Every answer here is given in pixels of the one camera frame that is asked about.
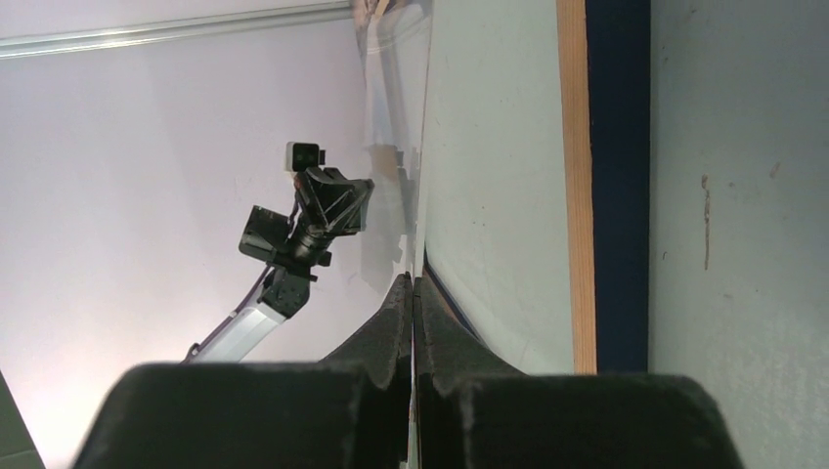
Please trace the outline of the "wooden picture frame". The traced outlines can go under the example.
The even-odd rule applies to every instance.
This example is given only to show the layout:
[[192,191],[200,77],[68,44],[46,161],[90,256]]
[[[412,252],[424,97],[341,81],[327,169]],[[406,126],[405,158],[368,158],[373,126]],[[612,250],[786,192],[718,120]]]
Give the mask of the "wooden picture frame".
[[424,267],[532,374],[648,360],[647,1],[438,1]]

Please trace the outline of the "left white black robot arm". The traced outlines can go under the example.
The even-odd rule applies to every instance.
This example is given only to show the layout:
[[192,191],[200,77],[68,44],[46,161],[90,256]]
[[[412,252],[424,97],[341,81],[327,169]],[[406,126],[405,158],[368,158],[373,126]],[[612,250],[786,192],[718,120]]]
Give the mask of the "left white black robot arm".
[[373,180],[315,166],[296,173],[293,186],[288,215],[252,207],[239,251],[265,269],[223,321],[190,347],[184,363],[240,362],[307,304],[318,280],[312,270],[330,265],[332,243],[365,229]]

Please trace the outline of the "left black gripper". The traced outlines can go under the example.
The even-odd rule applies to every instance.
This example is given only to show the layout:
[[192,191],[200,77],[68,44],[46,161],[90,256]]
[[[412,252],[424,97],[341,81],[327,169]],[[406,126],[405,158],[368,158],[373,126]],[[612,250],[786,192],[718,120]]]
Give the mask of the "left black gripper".
[[329,266],[336,236],[366,229],[372,179],[347,179],[337,168],[304,171],[304,209],[295,206],[289,222],[287,255],[307,266]]

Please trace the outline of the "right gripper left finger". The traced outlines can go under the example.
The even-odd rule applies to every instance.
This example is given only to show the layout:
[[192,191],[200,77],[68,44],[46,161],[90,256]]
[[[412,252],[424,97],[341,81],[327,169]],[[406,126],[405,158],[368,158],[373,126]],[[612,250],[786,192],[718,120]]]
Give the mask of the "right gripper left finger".
[[407,457],[413,281],[318,362],[149,363],[111,388],[78,468],[397,468]]

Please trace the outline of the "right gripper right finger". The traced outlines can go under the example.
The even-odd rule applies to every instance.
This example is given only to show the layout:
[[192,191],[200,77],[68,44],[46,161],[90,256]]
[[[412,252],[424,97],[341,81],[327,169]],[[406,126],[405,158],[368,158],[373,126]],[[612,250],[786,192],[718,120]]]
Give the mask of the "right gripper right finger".
[[414,284],[418,456],[425,468],[739,468],[713,398],[671,375],[529,375]]

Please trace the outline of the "clear acrylic sheet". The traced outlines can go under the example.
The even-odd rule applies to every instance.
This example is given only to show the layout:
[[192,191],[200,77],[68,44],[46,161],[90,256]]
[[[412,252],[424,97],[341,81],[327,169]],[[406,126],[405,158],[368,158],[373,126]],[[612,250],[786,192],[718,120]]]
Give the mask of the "clear acrylic sheet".
[[353,1],[350,7],[366,85],[363,144],[374,182],[360,236],[360,275],[384,292],[416,266],[433,4]]

